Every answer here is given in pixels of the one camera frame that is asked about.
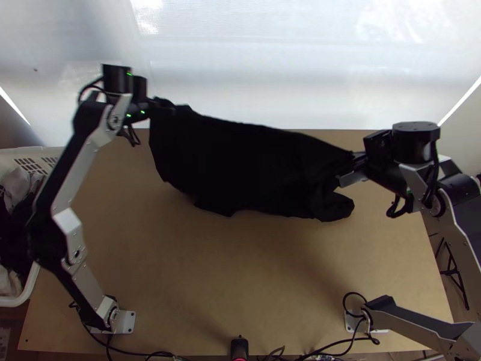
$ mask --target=black garment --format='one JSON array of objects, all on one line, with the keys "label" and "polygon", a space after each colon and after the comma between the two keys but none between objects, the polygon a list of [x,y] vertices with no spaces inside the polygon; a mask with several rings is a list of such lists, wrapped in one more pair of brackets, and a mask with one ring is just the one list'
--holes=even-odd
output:
[{"label": "black garment", "polygon": [[157,99],[149,145],[164,182],[190,194],[196,207],[232,216],[252,209],[334,221],[354,203],[334,193],[335,175],[352,152],[296,132],[201,116]]},{"label": "black garment", "polygon": [[6,269],[17,272],[22,284],[25,284],[32,267],[24,227],[32,216],[34,200],[35,194],[29,193],[9,214],[3,199],[0,199],[0,263]]}]

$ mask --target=ventilation grille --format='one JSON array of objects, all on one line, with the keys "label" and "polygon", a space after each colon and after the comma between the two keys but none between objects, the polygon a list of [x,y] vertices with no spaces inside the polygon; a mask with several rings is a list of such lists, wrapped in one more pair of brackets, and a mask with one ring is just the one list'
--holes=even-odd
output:
[{"label": "ventilation grille", "polygon": [[21,166],[23,168],[23,170],[27,171],[28,173],[40,173],[40,174],[44,174],[46,176],[48,175],[48,172],[45,169],[43,169],[38,163],[36,163],[32,158],[16,158],[16,159],[14,159],[14,161],[19,166]]},{"label": "ventilation grille", "polygon": [[58,158],[56,156],[46,156],[45,158],[41,158],[41,160],[48,164],[50,168],[53,168],[57,163]]}]

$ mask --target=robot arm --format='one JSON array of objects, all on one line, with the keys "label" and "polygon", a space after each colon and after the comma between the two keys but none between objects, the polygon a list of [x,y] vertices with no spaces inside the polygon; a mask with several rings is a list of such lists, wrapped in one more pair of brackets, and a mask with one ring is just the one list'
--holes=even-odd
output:
[{"label": "robot arm", "polygon": [[[353,172],[339,177],[345,187],[371,179],[405,199],[396,217],[420,211],[427,234],[446,242],[456,260],[467,298],[481,318],[481,188],[462,174],[448,157],[438,156],[435,142],[440,129],[433,123],[398,123],[391,131],[379,131],[364,139],[365,153],[358,154]],[[444,176],[438,180],[438,172]],[[397,306],[382,296],[363,308],[373,329],[391,329],[443,353],[447,360],[479,360],[481,322],[449,324]]]},{"label": "robot arm", "polygon": [[[133,76],[128,67],[104,65],[98,80],[104,83],[106,102],[97,102],[95,91],[80,103],[73,120],[74,134],[34,202],[26,234],[33,258],[68,290],[91,333],[132,333],[135,312],[121,310],[116,299],[100,288],[86,263],[82,223],[70,205],[98,149],[116,135],[138,144],[131,124],[146,119],[155,102],[146,96],[146,79]],[[439,137],[437,125],[423,122],[398,123],[392,131],[369,135],[364,138],[366,151],[356,154],[353,170],[340,175],[339,184],[346,187],[371,179],[388,188],[396,194],[389,217],[419,210],[428,234],[441,236],[451,247],[466,275],[470,303],[480,316],[481,190],[451,159],[438,157],[435,141]],[[444,172],[440,180],[439,169]],[[397,211],[401,198],[405,205]],[[479,320],[449,324],[402,309],[389,296],[367,302],[363,309],[369,314],[369,327],[392,329],[444,353],[449,361],[481,357]]]},{"label": "robot arm", "polygon": [[90,332],[132,333],[135,312],[121,310],[100,288],[86,262],[82,223],[70,207],[98,150],[123,131],[129,108],[138,108],[133,84],[142,78],[134,79],[124,67],[104,66],[103,72],[108,101],[90,97],[80,103],[73,136],[34,201],[26,233],[31,256],[70,293]]}]

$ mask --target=white backdrop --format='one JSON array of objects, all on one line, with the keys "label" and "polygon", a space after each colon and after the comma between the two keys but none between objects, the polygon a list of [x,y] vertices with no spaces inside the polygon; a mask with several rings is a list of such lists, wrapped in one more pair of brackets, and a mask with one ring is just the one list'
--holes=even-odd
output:
[{"label": "white backdrop", "polygon": [[478,0],[15,0],[0,87],[47,145],[100,63],[149,95],[281,128],[438,122],[481,75]]}]

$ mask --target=wooden table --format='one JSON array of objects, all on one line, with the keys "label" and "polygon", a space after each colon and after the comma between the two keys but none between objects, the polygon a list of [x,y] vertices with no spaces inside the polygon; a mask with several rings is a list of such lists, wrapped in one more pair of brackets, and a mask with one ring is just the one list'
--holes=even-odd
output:
[{"label": "wooden table", "polygon": [[[366,131],[306,131],[359,150]],[[349,338],[342,297],[392,295],[397,304],[452,321],[419,214],[385,216],[394,198],[373,182],[341,193],[352,215],[332,223],[240,212],[202,211],[161,181],[148,146],[116,139],[99,152],[74,201],[84,223],[88,262],[104,292],[137,312],[135,331],[114,337],[128,350],[226,355],[241,334],[251,354],[286,345],[301,354]],[[60,283],[42,271],[19,348],[103,353]],[[352,352],[421,350],[394,332],[380,346],[356,342]],[[344,350],[346,345],[333,348]]]}]

